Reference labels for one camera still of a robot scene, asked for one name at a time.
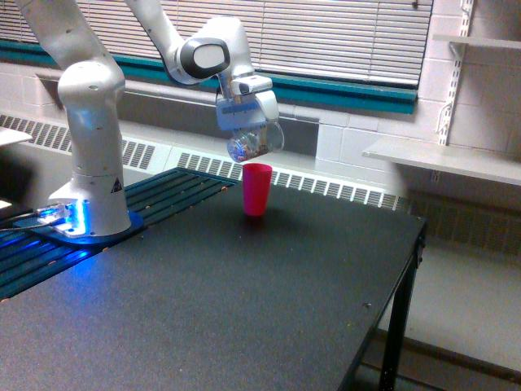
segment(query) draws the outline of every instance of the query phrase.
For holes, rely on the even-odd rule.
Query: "robot logo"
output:
[[[114,185],[112,186],[111,193],[117,193],[118,191],[123,190],[123,187],[121,186],[120,179],[116,177],[116,181],[114,182]]]

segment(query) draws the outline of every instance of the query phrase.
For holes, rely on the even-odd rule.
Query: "teal window frame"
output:
[[[160,59],[113,55],[126,77],[139,77],[147,81],[169,81]],[[56,66],[54,60],[38,44],[0,39],[0,60]],[[310,77],[261,73],[271,77],[274,92],[282,100],[299,104],[321,104],[333,108],[355,108],[378,112],[413,114],[418,98],[414,89],[372,86],[344,81],[329,81]],[[216,89],[218,80],[213,77],[202,82],[203,89]]]

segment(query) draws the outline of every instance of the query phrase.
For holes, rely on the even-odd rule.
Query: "white shelf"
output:
[[[363,155],[401,165],[521,186],[521,160],[500,153],[446,147],[407,138],[382,138],[364,150]]]
[[[30,140],[31,136],[24,132],[19,132],[18,130],[11,130],[7,128],[2,128],[0,126],[0,147],[4,145],[21,143],[23,141]]]
[[[514,49],[521,51],[521,42],[507,41],[504,39],[478,38],[478,37],[459,37],[456,35],[434,34],[434,41],[445,41],[450,43],[465,44],[481,47],[497,47],[501,49]]]

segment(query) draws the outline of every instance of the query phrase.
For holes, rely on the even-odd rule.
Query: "red plastic cup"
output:
[[[248,216],[259,217],[265,213],[272,171],[271,165],[243,165],[244,212]]]

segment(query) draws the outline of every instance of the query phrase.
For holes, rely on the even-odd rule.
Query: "window blinds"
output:
[[[254,66],[266,72],[416,86],[433,0],[163,0],[183,37],[237,16]],[[77,0],[112,53],[159,58],[122,0]],[[35,42],[12,0],[0,0],[0,38]]]

